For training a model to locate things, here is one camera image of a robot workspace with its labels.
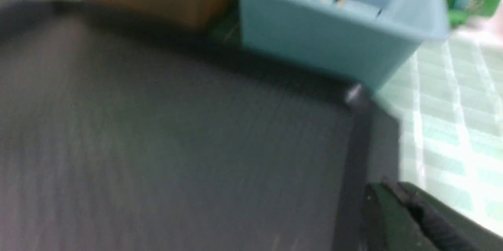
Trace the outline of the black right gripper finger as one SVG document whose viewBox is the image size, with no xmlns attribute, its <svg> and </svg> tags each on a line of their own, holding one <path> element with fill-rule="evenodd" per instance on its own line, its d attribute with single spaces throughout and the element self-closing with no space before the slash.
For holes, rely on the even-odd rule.
<svg viewBox="0 0 503 251">
<path fill-rule="evenodd" d="M 366 185 L 361 251 L 501 251 L 503 240 L 410 182 Z"/>
</svg>

